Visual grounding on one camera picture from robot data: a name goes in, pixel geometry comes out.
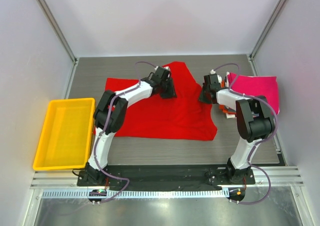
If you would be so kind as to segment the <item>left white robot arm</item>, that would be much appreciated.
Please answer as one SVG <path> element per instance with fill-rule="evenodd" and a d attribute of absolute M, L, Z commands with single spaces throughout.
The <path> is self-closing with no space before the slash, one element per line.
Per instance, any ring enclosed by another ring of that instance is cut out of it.
<path fill-rule="evenodd" d="M 103 93 L 93 114 L 95 139 L 88 162 L 78 177 L 79 185 L 100 186 L 110 177 L 105 171 L 108 154 L 115 134 L 124 124 L 127 109 L 154 95 L 163 99 L 177 96 L 168 66 L 157 66 L 149 76 L 123 90 L 106 90 Z"/>

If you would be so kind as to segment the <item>red t shirt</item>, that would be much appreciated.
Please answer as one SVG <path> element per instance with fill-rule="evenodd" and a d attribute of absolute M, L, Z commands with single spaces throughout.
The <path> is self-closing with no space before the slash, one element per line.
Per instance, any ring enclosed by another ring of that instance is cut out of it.
<path fill-rule="evenodd" d="M 217 127 L 211 104 L 198 100 L 201 86 L 184 62 L 167 65 L 172 73 L 176 97 L 153 95 L 130 106 L 117 137 L 212 141 Z"/>

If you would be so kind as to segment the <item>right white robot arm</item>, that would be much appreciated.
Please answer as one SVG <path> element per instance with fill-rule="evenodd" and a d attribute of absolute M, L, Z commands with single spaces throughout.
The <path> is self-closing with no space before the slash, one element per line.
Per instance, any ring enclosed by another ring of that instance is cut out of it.
<path fill-rule="evenodd" d="M 203 77 L 198 100 L 226 106 L 236 113 L 239 141 L 226 164 L 225 177 L 231 184 L 240 184 L 249 175 L 251 161 L 261 143 L 276 132 L 276 113 L 264 96 L 251 96 L 222 87 L 216 73 Z"/>

